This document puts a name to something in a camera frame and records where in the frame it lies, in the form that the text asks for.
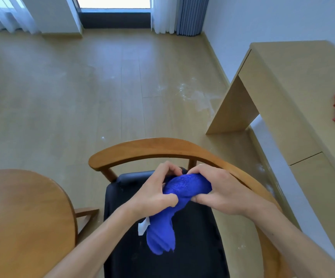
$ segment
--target blue cloth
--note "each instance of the blue cloth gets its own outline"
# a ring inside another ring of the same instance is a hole
[[[211,183],[201,174],[182,175],[166,182],[162,192],[176,194],[179,201],[175,207],[168,207],[149,217],[147,244],[153,253],[161,255],[163,251],[169,252],[175,249],[175,234],[171,218],[177,211],[183,209],[193,196],[207,194],[211,190]]]

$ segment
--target glass door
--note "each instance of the glass door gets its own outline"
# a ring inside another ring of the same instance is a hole
[[[150,0],[74,0],[84,28],[150,28]]]

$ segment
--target white curtain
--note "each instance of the white curtain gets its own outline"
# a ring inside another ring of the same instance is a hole
[[[176,16],[179,0],[151,0],[151,29],[156,33],[176,30]]]
[[[12,33],[20,28],[32,34],[39,32],[22,0],[0,0],[0,30]]]

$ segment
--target desk drawer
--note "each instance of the desk drawer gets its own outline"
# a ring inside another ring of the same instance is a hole
[[[335,170],[323,153],[290,168],[335,247]]]
[[[254,51],[239,77],[289,165],[322,151]]]

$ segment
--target black cushion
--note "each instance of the black cushion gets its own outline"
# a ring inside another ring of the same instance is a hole
[[[105,193],[105,220],[128,201],[152,173],[126,173],[111,183]],[[105,277],[230,276],[211,208],[189,202],[174,215],[172,222],[176,238],[174,252],[152,253],[147,245],[146,233],[138,236],[138,223],[135,223],[105,262]]]

